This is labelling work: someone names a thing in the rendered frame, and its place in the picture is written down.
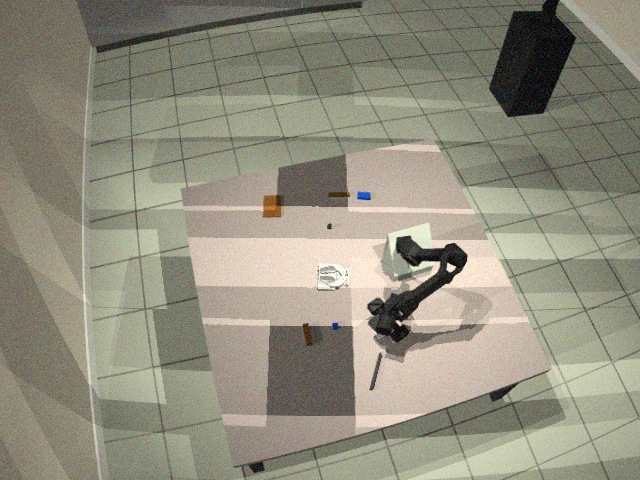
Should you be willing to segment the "orange rectangular bar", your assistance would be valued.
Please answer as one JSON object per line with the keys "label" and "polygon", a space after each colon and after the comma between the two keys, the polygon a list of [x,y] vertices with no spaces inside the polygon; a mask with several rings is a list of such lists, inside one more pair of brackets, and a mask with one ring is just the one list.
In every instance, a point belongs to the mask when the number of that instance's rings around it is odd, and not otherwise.
{"label": "orange rectangular bar", "polygon": [[303,331],[304,331],[304,336],[305,336],[305,340],[306,340],[306,345],[307,346],[312,345],[312,340],[311,340],[311,335],[310,335],[310,330],[309,330],[308,323],[303,324]]}

